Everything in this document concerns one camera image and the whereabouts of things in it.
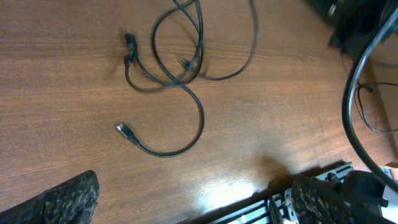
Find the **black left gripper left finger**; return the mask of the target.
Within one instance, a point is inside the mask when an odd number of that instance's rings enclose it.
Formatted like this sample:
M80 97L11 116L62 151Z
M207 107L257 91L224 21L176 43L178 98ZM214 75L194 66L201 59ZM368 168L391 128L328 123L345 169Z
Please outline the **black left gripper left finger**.
M91 223L100 185L92 170L1 212L1 223Z

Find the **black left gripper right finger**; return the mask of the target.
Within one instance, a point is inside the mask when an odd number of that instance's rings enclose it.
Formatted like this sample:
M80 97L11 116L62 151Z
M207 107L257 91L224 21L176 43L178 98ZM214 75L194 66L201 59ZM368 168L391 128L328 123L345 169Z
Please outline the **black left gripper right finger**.
M382 216L386 186L373 174L348 174L343 182L297 175L292 205L299 223L391 223Z

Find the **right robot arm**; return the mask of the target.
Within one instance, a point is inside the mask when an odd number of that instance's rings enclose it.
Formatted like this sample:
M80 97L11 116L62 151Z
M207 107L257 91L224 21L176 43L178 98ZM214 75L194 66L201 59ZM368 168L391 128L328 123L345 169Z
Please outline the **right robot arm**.
M397 9L397 0L307 0L333 28L330 47L357 59L370 38Z

